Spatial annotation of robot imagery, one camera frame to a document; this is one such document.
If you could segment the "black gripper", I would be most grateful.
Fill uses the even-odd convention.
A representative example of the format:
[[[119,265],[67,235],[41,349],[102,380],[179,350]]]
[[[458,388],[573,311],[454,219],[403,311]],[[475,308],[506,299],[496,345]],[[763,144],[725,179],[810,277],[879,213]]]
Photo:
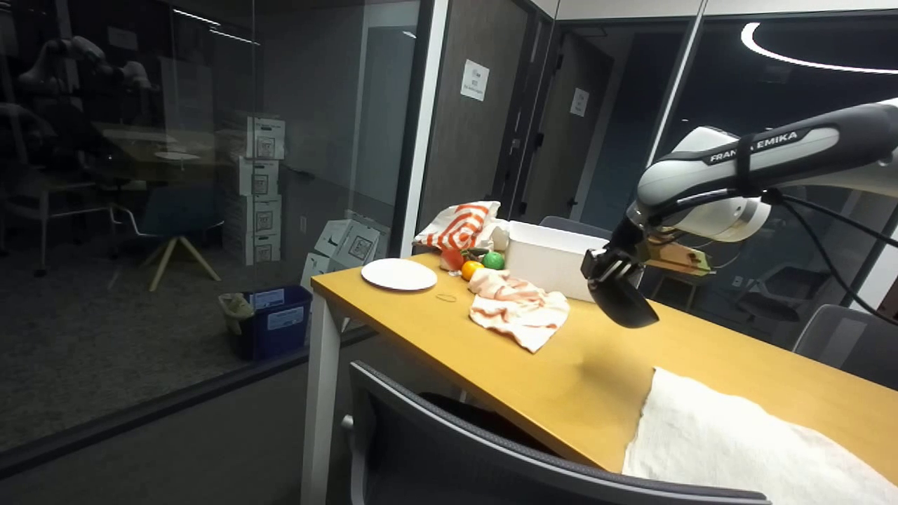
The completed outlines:
[[[642,248],[642,228],[622,219],[618,224],[618,230],[612,234],[608,244],[605,244],[605,259],[608,259],[608,273],[612,275],[628,275],[632,270],[638,270],[642,265],[640,259],[640,248]]]

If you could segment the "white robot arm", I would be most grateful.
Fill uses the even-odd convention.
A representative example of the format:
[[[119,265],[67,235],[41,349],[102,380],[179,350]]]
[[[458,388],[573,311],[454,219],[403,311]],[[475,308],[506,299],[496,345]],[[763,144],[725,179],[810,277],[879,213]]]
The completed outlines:
[[[649,259],[645,241],[674,228],[711,241],[746,241],[767,219],[763,193],[792,182],[894,193],[898,105],[893,98],[810,116],[754,136],[695,126],[640,175],[597,277],[622,277]]]

